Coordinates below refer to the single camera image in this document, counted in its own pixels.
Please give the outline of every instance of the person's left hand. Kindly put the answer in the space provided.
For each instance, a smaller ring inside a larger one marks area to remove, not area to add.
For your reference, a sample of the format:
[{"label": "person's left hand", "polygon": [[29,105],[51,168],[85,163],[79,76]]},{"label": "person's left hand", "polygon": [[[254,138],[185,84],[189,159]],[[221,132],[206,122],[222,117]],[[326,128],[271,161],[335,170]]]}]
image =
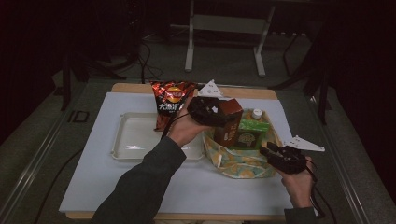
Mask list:
[{"label": "person's left hand", "polygon": [[168,137],[174,140],[180,147],[192,141],[198,133],[210,129],[209,126],[197,123],[188,115],[189,112],[187,111],[187,107],[190,101],[191,98],[189,97],[183,105],[183,108],[178,112],[168,134]]}]

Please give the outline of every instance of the chip bag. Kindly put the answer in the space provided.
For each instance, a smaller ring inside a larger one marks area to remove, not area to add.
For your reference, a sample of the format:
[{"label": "chip bag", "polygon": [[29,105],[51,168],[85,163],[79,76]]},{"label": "chip bag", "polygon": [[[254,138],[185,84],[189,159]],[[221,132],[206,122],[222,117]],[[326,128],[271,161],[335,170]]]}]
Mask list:
[{"label": "chip bag", "polygon": [[193,96],[196,84],[186,81],[150,81],[157,103],[157,122],[154,131],[162,132],[173,113],[176,112],[180,100],[188,94]]}]

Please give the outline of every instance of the forearm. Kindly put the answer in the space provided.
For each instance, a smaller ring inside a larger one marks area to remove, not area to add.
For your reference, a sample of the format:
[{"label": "forearm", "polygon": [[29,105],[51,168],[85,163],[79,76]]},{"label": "forearm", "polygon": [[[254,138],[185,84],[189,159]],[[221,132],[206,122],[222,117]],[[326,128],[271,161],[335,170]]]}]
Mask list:
[{"label": "forearm", "polygon": [[314,224],[318,223],[313,207],[285,209],[286,223]]},{"label": "forearm", "polygon": [[186,159],[180,147],[165,137],[142,163],[126,172],[97,209],[93,223],[146,223],[161,206],[175,171]]}]

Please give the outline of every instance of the lay's logo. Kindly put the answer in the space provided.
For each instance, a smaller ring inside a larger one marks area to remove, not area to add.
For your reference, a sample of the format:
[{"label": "lay's logo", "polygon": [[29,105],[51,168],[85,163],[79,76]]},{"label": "lay's logo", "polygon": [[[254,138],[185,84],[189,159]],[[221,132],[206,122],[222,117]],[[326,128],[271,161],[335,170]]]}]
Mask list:
[{"label": "lay's logo", "polygon": [[177,103],[183,96],[183,91],[179,87],[169,87],[166,90],[165,99],[171,103]]}]

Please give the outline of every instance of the white tray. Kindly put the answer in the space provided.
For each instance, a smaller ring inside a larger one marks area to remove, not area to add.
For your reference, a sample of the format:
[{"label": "white tray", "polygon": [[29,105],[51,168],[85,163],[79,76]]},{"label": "white tray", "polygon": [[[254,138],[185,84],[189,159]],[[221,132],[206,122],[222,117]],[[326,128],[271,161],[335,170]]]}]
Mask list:
[{"label": "white tray", "polygon": [[[154,132],[156,113],[125,113],[120,116],[111,155],[121,161],[141,161],[161,140],[162,132]],[[199,134],[183,148],[187,160],[197,161],[204,155],[202,135]]]}]

